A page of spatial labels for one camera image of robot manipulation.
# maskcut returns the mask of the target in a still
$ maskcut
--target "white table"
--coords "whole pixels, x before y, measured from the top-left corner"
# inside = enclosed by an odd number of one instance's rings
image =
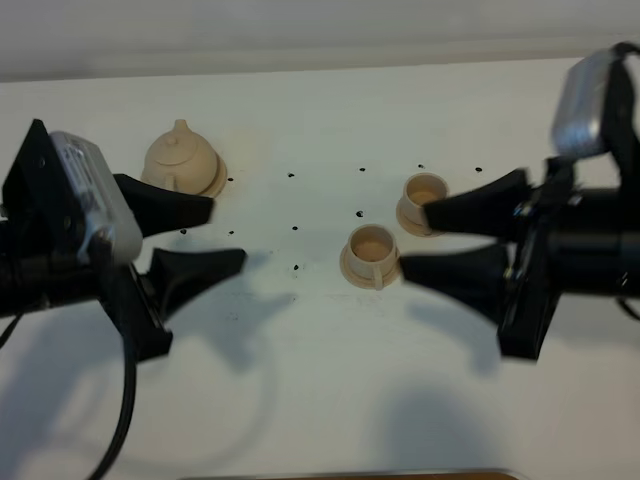
[[[573,62],[0,85],[2,177],[35,117],[134,177],[186,118],[234,178],[211,225],[145,242],[142,270],[154,246],[241,247],[249,261],[176,314],[168,358],[140,367],[108,478],[449,467],[638,478],[640,325],[611,301],[563,298],[538,364],[501,362],[478,315],[401,281],[359,290],[338,268],[365,223],[391,228],[404,253],[486,242],[405,233],[402,185],[430,171],[458,193],[519,166],[538,181]],[[616,176],[603,159],[581,178]],[[0,352],[0,478],[84,478],[121,389],[119,337],[97,304],[30,315]]]

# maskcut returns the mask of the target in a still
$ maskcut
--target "white surface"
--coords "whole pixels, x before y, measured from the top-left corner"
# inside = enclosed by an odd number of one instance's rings
[[[457,193],[521,165],[538,180],[572,63],[0,85],[2,177],[37,117],[133,176],[186,118],[234,178],[211,225],[145,242],[143,269],[153,245],[242,247],[250,260],[180,311],[171,355],[141,367],[109,478],[441,467],[640,477],[640,327],[612,302],[563,298],[539,363],[501,362],[473,313],[400,281],[359,290],[338,268],[364,223],[391,228],[404,253],[480,244],[404,233],[405,180],[431,171]],[[615,180],[608,161],[581,172]],[[113,432],[121,369],[97,305],[25,319],[0,352],[0,478],[84,478]]]
[[[582,55],[640,39],[637,0],[4,0],[0,79]]]

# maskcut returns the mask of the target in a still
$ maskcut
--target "small cup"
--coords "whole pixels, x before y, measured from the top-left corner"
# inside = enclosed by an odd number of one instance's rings
[[[351,233],[342,249],[340,270],[356,287],[382,290],[400,273],[398,256],[396,239],[389,230],[364,225]]]
[[[446,198],[449,193],[447,184],[432,173],[419,173],[407,180],[402,198],[396,207],[398,223],[407,232],[418,237],[440,235],[429,227],[422,208],[425,204]]]

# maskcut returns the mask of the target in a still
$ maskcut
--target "teapot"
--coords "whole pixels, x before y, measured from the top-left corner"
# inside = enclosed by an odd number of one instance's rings
[[[213,147],[186,120],[160,135],[149,147],[141,180],[154,187],[191,195],[218,195],[227,169]]]

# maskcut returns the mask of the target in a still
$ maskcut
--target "teapot lid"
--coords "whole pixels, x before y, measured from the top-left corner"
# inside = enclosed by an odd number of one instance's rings
[[[179,165],[190,160],[198,150],[198,135],[191,131],[186,120],[176,120],[173,130],[160,135],[151,144],[145,163]]]

